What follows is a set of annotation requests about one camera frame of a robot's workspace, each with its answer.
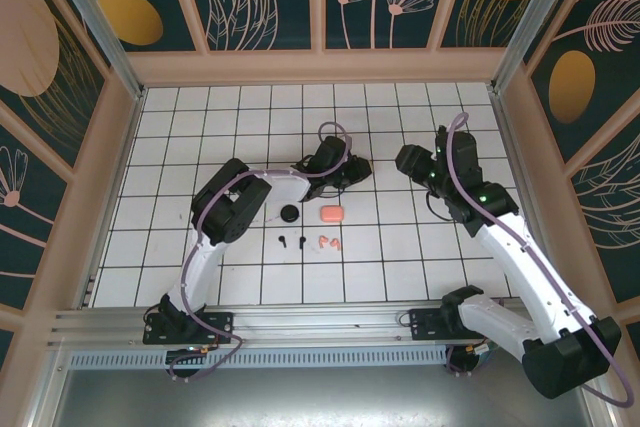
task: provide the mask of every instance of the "black bracket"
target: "black bracket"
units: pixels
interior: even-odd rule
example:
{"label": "black bracket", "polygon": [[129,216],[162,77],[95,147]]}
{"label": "black bracket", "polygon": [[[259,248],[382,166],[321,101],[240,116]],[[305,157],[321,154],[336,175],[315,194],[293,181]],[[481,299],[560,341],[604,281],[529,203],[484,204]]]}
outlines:
{"label": "black bracket", "polygon": [[[198,317],[211,327],[229,334],[233,333],[233,313],[231,312],[202,312],[198,314]],[[231,342],[229,337],[216,336],[195,322],[193,325],[197,328],[190,329],[187,334],[185,331],[180,332],[173,328],[167,322],[164,314],[149,314],[145,323],[142,343],[145,345],[210,345]]]}
{"label": "black bracket", "polygon": [[409,327],[413,340],[482,340],[484,336],[468,329],[449,330],[440,309],[411,309]]}

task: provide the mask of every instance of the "metal grate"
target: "metal grate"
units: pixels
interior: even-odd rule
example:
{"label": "metal grate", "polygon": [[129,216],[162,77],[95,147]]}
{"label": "metal grate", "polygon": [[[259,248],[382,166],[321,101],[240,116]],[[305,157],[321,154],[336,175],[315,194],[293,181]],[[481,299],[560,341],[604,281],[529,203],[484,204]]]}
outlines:
{"label": "metal grate", "polygon": [[[312,349],[245,349],[231,357],[221,368],[295,368],[295,367],[375,367],[397,365],[444,364],[446,347],[357,347]],[[208,367],[220,360],[227,349],[211,352],[206,359],[192,359],[177,368],[193,365]],[[167,351],[79,351],[71,358],[71,370],[151,370],[166,369]]]}

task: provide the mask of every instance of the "black circle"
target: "black circle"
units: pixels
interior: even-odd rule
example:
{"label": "black circle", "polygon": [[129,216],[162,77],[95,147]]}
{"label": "black circle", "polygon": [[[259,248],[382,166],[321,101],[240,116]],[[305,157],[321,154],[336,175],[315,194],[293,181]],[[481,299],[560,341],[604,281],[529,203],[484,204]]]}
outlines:
{"label": "black circle", "polygon": [[285,205],[280,211],[280,217],[286,223],[291,224],[298,220],[298,217],[300,217],[300,211],[295,205]]}

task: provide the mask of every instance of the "beige semicircle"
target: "beige semicircle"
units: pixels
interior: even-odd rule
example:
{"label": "beige semicircle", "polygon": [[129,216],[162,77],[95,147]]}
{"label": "beige semicircle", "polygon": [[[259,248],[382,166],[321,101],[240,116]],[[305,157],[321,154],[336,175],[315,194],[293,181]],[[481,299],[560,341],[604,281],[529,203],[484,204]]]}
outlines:
{"label": "beige semicircle", "polygon": [[0,85],[34,97],[58,70],[56,20],[45,0],[0,0]]}
{"label": "beige semicircle", "polygon": [[148,0],[98,0],[98,5],[120,40],[144,46],[162,37],[162,19]]}
{"label": "beige semicircle", "polygon": [[565,52],[558,59],[549,81],[549,108],[563,124],[575,122],[591,101],[596,86],[596,69],[587,54]]}

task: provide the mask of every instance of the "white tiled floor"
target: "white tiled floor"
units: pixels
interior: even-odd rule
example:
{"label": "white tiled floor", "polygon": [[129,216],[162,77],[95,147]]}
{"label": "white tiled floor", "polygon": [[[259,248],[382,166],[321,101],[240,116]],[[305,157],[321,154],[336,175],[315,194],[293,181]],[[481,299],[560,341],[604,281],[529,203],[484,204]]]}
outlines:
{"label": "white tiled floor", "polygon": [[[439,299],[467,282],[509,296],[488,253],[464,228],[430,213],[425,189],[393,162],[405,144],[433,150],[436,128],[463,110],[471,116],[485,178],[509,187],[519,202],[483,84],[151,89],[91,306],[157,302],[180,272],[191,198],[221,165],[232,157],[256,168],[290,165],[315,152],[317,128],[334,119],[353,134],[352,152],[373,160],[374,175],[336,198],[303,204],[294,224],[278,218],[282,205],[267,206],[229,249],[209,303]],[[332,204],[345,209],[341,225],[320,220],[320,207]],[[442,201],[432,205],[448,216]],[[307,241],[300,250],[302,235]],[[321,235],[339,239],[342,250],[320,247]]]}

